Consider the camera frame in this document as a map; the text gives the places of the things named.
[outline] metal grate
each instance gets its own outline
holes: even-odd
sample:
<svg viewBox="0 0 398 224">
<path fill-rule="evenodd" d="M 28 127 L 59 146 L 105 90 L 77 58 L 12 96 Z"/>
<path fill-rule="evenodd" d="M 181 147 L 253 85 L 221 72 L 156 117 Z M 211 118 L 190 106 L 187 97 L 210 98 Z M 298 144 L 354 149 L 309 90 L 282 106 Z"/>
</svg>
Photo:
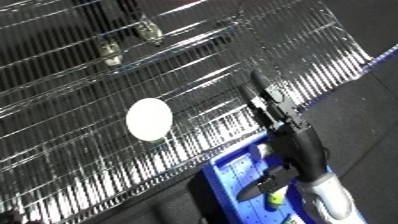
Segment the metal grate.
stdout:
<svg viewBox="0 0 398 224">
<path fill-rule="evenodd" d="M 306 105 L 370 60 L 316 0 L 136 3 L 163 30 L 160 47 L 117 1 L 0 2 L 0 211 L 80 223 L 260 131 L 237 91 L 252 69 Z M 105 17 L 93 25 L 94 4 Z M 98 53 L 109 36 L 121 66 Z M 125 126 L 146 97 L 174 114 L 159 144 Z"/>
</svg>

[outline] black floor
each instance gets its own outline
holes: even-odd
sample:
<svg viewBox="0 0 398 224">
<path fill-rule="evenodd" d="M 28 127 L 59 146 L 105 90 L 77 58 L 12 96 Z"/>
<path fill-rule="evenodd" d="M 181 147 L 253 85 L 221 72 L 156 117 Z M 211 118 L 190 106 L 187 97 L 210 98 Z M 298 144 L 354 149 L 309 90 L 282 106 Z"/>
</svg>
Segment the black floor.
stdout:
<svg viewBox="0 0 398 224">
<path fill-rule="evenodd" d="M 398 43 L 398 0 L 326 0 L 371 56 Z M 331 150 L 331 165 L 369 223 L 398 219 L 398 58 L 345 85 L 306 114 Z M 101 223 L 225 223 L 201 174 L 134 206 L 116 208 Z"/>
</svg>

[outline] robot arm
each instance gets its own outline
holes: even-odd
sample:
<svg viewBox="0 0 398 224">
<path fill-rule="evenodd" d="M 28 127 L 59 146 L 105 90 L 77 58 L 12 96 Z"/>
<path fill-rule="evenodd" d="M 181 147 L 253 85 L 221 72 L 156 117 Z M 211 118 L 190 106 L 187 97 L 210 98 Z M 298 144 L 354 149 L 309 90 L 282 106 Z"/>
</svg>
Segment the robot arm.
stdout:
<svg viewBox="0 0 398 224">
<path fill-rule="evenodd" d="M 251 73 L 251 80 L 258 94 L 243 88 L 242 97 L 254 113 L 254 119 L 267 129 L 267 144 L 282 159 L 283 165 L 266 170 L 262 178 L 239 193 L 238 200 L 273 193 L 295 178 L 305 209 L 315 221 L 365 223 L 351 195 L 337 176 L 327 171 L 326 150 L 315 129 L 299 116 L 294 102 L 279 90 L 268 88 L 268 81 L 257 71 Z"/>
</svg>

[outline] ping pong ball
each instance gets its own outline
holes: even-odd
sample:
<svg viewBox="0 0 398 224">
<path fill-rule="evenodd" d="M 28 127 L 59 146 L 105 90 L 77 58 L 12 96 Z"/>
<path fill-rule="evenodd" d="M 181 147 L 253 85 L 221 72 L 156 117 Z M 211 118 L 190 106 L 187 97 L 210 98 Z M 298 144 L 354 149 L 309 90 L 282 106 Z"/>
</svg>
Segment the ping pong ball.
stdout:
<svg viewBox="0 0 398 224">
<path fill-rule="evenodd" d="M 127 112 L 127 128 L 136 138 L 154 142 L 170 131 L 173 113 L 163 101 L 146 98 L 136 102 Z"/>
</svg>

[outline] blue tray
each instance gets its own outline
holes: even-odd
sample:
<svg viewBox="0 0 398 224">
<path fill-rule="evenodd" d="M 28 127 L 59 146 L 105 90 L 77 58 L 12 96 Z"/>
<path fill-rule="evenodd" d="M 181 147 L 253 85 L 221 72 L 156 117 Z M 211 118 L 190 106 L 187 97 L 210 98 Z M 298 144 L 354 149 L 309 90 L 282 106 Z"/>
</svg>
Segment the blue tray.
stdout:
<svg viewBox="0 0 398 224">
<path fill-rule="evenodd" d="M 251 159 L 249 146 L 265 140 L 265 133 L 253 136 L 214 157 L 203 168 L 229 222 L 280 224 L 286 221 L 290 215 L 297 214 L 305 223 L 315 223 L 304 212 L 301 196 L 293 185 L 289 186 L 286 199 L 278 210 L 268 206 L 265 195 L 245 202 L 236 200 L 238 192 L 260 177 L 268 166 L 280 164 L 280 160 L 276 156 L 269 156 L 261 161 Z"/>
</svg>

